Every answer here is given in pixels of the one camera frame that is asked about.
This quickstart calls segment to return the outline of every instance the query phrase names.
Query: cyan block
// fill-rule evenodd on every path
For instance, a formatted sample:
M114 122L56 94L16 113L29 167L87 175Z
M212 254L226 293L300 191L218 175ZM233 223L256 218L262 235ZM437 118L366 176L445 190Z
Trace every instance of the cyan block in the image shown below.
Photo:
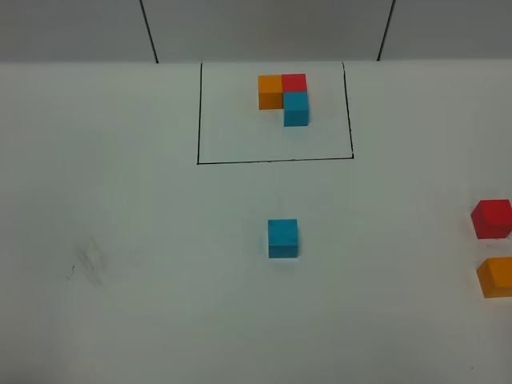
M298 257L296 218L269 220L269 258Z
M285 92L285 126L307 126L310 122L310 100L307 92Z

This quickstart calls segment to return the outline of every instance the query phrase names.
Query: block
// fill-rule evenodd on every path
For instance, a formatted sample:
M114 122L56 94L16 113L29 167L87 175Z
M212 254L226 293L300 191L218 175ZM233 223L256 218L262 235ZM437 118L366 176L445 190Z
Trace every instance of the block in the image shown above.
M269 258L298 257L298 224L296 218L269 220Z
M484 298L512 297L512 258L488 258L477 275Z
M481 200L471 214L477 238L506 238L512 232L509 200Z
M280 74L258 76L258 100L260 110L282 108L282 79Z
M307 126L310 122L310 101L307 92L284 93L285 126Z
M283 92L307 92L305 74L284 74L282 76Z

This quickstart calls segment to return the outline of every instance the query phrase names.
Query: smudge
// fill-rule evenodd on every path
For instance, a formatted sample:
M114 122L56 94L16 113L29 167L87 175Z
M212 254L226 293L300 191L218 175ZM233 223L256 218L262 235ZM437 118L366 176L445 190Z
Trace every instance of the smudge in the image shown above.
M66 281L68 282L69 280L71 280L73 275L74 275L74 266L73 266L73 268L71 268L71 274L69 276L66 276Z
M105 269L105 257L94 238L91 237L85 247L77 246L75 255L87 280L94 286L100 286L101 274Z

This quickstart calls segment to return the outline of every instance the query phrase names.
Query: gray wall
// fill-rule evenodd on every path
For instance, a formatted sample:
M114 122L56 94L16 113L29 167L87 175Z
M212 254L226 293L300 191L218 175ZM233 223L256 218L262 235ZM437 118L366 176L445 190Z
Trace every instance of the gray wall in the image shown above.
M2 2L2 62L153 60L138 0Z
M382 60L512 58L510 0L397 0Z
M145 0L161 62L375 60L391 0Z

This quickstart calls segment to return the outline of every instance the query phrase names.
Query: orange cube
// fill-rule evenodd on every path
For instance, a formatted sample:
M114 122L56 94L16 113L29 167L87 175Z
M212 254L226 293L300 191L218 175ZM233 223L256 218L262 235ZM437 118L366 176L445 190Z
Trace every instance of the orange cube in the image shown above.
M512 297L512 258L488 258L477 275L484 298Z
M258 76L258 99L260 110L282 108L282 80L280 74Z

